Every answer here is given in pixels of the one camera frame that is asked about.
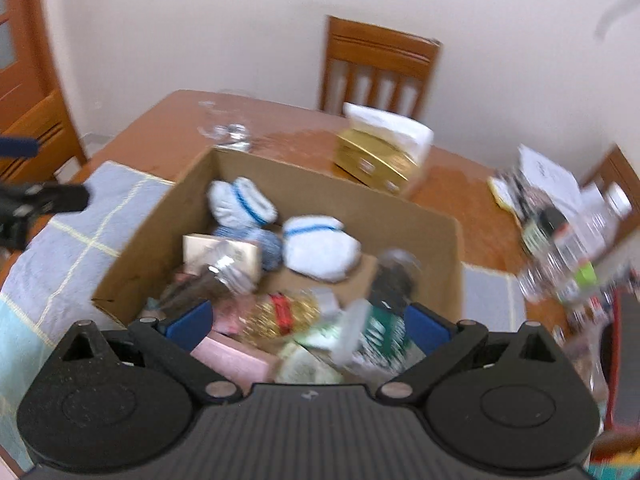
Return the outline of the pink rectangular box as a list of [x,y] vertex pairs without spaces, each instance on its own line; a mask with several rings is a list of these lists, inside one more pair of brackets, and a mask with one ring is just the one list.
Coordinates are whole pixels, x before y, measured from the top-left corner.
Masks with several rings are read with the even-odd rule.
[[191,356],[237,384],[244,393],[255,384],[273,382],[281,362],[274,354],[218,333],[207,335]]

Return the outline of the clear jar dark contents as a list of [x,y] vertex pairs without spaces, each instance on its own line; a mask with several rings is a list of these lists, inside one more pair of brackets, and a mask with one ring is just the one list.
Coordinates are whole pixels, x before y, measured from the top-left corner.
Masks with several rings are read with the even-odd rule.
[[372,306],[403,316],[421,277],[421,263],[411,252],[388,248],[378,255],[368,300]]

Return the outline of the cream patterned box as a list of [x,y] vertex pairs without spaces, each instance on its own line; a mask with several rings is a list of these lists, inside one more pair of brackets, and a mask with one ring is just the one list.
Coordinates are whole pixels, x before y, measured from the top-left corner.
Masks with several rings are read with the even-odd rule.
[[254,242],[204,234],[182,237],[183,272],[198,274],[206,264],[229,263],[242,271],[253,283],[262,278],[262,250]]

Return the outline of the jar with gold ornaments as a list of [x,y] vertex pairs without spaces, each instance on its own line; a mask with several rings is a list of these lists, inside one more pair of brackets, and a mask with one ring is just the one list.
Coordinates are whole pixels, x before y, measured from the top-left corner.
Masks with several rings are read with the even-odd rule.
[[317,298],[306,290],[260,296],[240,316],[240,339],[259,346],[309,330],[321,318]]

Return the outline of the white blue-striped sock ball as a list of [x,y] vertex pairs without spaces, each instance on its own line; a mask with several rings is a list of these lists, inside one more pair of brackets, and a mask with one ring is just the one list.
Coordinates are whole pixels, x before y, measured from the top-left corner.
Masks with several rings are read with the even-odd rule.
[[289,218],[283,223],[282,236],[284,265],[316,281],[346,280],[361,258],[361,244],[334,217]]

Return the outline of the clear plastic jar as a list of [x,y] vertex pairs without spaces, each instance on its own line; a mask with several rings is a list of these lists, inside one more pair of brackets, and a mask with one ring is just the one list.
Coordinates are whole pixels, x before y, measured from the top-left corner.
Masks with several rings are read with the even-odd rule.
[[222,255],[212,263],[203,263],[198,274],[180,283],[168,296],[160,300],[160,312],[171,318],[199,306],[232,296],[249,294],[255,289],[252,274],[245,270],[239,258]]

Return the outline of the green white tissue pack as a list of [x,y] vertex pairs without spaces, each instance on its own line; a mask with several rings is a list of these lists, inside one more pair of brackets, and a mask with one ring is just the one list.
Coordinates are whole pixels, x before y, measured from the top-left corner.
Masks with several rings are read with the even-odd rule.
[[287,385],[337,385],[343,376],[304,347],[291,341],[278,353],[274,382]]

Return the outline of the blue grey sock roll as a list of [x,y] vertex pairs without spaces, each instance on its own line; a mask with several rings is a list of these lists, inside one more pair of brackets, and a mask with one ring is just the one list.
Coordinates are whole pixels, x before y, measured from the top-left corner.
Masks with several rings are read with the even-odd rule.
[[261,228],[217,226],[213,236],[244,240],[256,244],[262,252],[262,270],[277,271],[283,262],[283,243],[279,235]]

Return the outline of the wooden chair left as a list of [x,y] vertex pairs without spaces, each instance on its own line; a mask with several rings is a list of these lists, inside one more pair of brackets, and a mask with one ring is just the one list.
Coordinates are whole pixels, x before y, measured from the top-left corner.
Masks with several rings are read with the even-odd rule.
[[88,162],[84,147],[70,119],[61,92],[52,91],[36,106],[9,126],[1,139],[17,136],[36,141],[34,158],[10,155],[1,159],[1,180],[10,183],[55,181],[66,162],[75,159],[79,166]]

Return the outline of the clear water bottle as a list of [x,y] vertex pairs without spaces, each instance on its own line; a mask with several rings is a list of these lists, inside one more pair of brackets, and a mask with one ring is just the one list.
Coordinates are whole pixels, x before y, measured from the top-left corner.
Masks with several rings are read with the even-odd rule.
[[617,182],[610,184],[603,198],[602,205],[568,220],[546,250],[518,274],[518,284],[527,301],[538,304],[548,297],[555,297],[558,289],[581,266],[588,262],[593,265],[612,246],[620,224],[632,211],[632,205]]

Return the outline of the dark lidded small jar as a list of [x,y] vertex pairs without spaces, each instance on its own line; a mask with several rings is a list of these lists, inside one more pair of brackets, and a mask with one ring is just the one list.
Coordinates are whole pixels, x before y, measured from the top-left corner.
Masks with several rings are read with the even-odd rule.
[[533,257],[544,252],[555,234],[567,224],[567,218],[555,206],[541,209],[525,223],[522,231],[522,243],[526,252]]

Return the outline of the large clear storage jar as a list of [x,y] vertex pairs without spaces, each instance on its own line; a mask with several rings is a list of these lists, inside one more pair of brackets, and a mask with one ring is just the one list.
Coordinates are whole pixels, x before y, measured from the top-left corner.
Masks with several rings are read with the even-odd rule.
[[555,325],[552,336],[597,403],[600,414],[600,432],[604,428],[610,389],[605,378],[601,350],[605,330],[611,325],[610,316],[603,310],[588,312],[585,307],[566,311],[567,329]]

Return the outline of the green cap small bottle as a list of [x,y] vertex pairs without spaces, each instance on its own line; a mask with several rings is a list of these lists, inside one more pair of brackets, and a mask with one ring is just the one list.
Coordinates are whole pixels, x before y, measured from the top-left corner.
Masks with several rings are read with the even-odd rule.
[[558,289],[555,297],[561,304],[574,304],[584,292],[598,284],[596,270],[591,262],[581,266],[574,276]]

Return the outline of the stack of white papers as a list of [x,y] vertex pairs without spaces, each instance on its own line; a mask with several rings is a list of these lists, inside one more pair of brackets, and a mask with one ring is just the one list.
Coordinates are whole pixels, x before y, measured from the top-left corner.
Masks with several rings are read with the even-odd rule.
[[487,183],[497,205],[513,214],[519,226],[548,206],[571,219],[604,203],[597,185],[582,188],[570,171],[523,144],[516,164],[496,171]]

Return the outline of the wooden chair at back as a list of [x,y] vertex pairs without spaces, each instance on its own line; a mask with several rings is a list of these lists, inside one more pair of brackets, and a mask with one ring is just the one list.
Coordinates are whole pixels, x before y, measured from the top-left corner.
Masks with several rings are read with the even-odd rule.
[[435,73],[442,43],[390,28],[329,15],[320,77],[318,109],[343,113],[356,96],[362,76],[369,81],[364,104],[398,113],[401,98],[416,92],[404,115],[420,116]]

